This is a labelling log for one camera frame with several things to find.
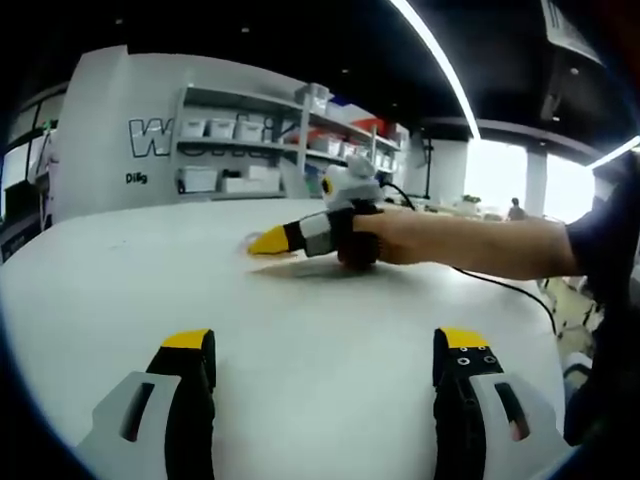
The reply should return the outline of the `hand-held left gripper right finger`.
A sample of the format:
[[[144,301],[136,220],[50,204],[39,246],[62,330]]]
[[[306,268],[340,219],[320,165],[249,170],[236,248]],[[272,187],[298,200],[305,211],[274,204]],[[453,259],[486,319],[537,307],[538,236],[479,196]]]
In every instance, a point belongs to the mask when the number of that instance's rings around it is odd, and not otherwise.
[[[436,479],[547,479],[570,455],[553,406],[474,331],[433,338]]]

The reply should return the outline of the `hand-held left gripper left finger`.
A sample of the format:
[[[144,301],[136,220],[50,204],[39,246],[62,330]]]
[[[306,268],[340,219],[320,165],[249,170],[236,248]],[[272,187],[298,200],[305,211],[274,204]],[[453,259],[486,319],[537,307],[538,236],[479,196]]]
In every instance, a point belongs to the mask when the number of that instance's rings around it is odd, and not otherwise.
[[[212,330],[168,337],[96,405],[77,458],[97,479],[213,479],[216,380]]]

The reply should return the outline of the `person's right hand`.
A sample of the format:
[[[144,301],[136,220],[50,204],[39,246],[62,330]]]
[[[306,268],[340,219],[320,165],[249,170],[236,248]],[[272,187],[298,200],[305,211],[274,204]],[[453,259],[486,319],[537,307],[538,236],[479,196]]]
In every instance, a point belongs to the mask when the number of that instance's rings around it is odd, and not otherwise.
[[[372,234],[379,245],[379,259],[393,265],[413,265],[431,260],[429,218],[421,213],[391,209],[356,215],[353,232]]]

